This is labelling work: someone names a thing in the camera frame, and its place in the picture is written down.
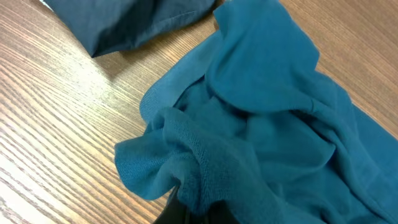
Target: dark gray cloth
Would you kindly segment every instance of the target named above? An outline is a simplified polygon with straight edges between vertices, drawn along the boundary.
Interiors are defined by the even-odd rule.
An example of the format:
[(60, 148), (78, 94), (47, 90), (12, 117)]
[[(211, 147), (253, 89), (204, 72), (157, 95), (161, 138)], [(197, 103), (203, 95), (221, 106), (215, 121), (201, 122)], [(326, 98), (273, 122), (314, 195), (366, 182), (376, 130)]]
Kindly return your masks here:
[(203, 17), (215, 0), (45, 0), (92, 57), (139, 47)]

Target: dark blue fabric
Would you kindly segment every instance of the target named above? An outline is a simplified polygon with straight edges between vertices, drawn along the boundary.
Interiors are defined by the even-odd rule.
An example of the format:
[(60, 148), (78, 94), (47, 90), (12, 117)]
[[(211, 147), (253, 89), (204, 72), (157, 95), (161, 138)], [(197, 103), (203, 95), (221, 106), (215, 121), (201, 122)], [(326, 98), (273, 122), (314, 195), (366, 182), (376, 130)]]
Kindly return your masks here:
[(142, 137), (116, 145), (124, 185), (180, 185), (196, 214), (241, 223), (398, 223), (398, 142), (315, 71), (318, 51), (273, 0), (232, 0), (220, 30), (145, 94)]
[(92, 57), (130, 50), (203, 17), (215, 0), (45, 0)]

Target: wood grain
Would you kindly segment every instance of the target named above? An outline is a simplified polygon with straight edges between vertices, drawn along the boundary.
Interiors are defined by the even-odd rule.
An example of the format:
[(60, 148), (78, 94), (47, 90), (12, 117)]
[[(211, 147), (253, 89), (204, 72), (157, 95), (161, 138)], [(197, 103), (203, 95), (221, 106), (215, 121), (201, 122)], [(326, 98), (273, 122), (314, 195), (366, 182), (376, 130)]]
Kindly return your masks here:
[[(398, 2), (282, 3), (319, 48), (318, 69), (398, 137)], [(165, 197), (126, 190), (113, 146), (142, 134), (143, 94), (213, 23), (91, 59), (38, 0), (0, 0), (0, 223), (152, 223)]]

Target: blue cloth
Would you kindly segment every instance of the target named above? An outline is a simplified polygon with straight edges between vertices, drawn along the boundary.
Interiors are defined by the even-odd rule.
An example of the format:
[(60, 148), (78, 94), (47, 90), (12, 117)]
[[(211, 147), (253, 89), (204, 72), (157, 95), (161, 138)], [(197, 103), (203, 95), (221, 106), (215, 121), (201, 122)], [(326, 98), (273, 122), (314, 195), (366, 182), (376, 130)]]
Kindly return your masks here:
[(215, 0), (44, 0), (92, 57), (141, 46), (202, 18)]
[(142, 137), (116, 145), (124, 185), (241, 223), (398, 223), (398, 142), (315, 71), (318, 51), (273, 0), (232, 0), (220, 30), (141, 102)]

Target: wooden table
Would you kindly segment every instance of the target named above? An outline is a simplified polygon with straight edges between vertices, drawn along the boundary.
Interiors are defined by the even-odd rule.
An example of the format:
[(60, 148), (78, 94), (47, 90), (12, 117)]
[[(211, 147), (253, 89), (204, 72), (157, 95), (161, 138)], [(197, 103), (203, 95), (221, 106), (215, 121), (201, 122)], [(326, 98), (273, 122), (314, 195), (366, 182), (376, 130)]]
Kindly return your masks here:
[[(321, 52), (318, 69), (398, 137), (398, 3), (283, 0)], [(152, 223), (116, 172), (140, 136), (145, 91), (215, 28), (208, 16), (139, 50), (91, 59), (38, 0), (0, 0), (0, 223)]]

